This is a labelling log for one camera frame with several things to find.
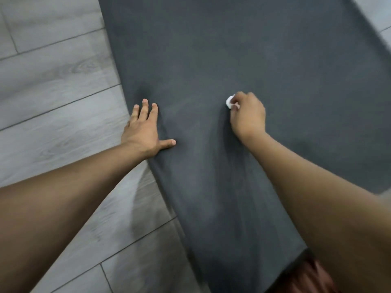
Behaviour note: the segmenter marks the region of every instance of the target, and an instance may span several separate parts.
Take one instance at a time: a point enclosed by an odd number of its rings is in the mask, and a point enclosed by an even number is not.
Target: person's left hand
[[[158,105],[152,103],[149,115],[148,100],[143,99],[142,108],[134,105],[132,115],[124,128],[121,144],[131,144],[139,149],[145,158],[155,156],[160,150],[175,146],[175,140],[159,140],[156,123],[158,121]]]

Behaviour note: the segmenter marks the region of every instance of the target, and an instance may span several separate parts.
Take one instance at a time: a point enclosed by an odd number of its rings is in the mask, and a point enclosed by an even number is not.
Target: brown fabric
[[[303,261],[278,281],[272,293],[341,293],[316,259]]]

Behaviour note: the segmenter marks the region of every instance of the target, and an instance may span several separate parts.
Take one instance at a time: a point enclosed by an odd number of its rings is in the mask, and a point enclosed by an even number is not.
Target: hand
[[[175,146],[175,140],[159,140],[156,123],[158,121],[158,105],[152,103],[149,113],[148,100],[143,99],[141,112],[139,105],[134,105],[130,120],[121,136],[121,144],[136,146],[145,158],[155,156],[160,150]]]
[[[241,91],[235,94],[231,100],[231,125],[235,135],[246,147],[259,134],[266,134],[266,111],[264,105],[253,93],[245,94]]]

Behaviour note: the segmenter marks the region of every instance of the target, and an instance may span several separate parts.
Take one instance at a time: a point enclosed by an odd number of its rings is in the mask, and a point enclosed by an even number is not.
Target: dark gray fabric
[[[389,187],[391,60],[349,0],[99,1],[128,107],[158,103],[178,141],[150,166],[212,292],[265,291],[306,248],[231,131],[236,91],[298,154]]]

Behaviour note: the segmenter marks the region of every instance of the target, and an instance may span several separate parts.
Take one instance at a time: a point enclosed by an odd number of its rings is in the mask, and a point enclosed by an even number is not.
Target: laminate flooring
[[[355,1],[391,44],[391,0]],[[0,9],[0,186],[118,144],[128,112],[98,1],[0,0]],[[207,291],[178,226],[143,162],[33,292]]]

